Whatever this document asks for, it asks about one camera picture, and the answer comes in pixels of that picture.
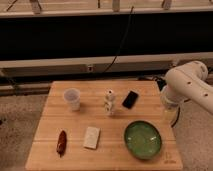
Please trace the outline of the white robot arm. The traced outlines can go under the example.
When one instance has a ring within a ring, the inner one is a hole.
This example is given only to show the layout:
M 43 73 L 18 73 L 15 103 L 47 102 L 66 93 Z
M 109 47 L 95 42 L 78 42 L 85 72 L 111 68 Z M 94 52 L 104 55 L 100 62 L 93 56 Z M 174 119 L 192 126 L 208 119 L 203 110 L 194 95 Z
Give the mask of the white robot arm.
M 164 105 L 164 121 L 174 126 L 180 116 L 180 104 L 192 100 L 213 115 L 213 86 L 205 82 L 207 66 L 201 61 L 191 61 L 174 67 L 165 74 L 166 85 L 160 97 Z

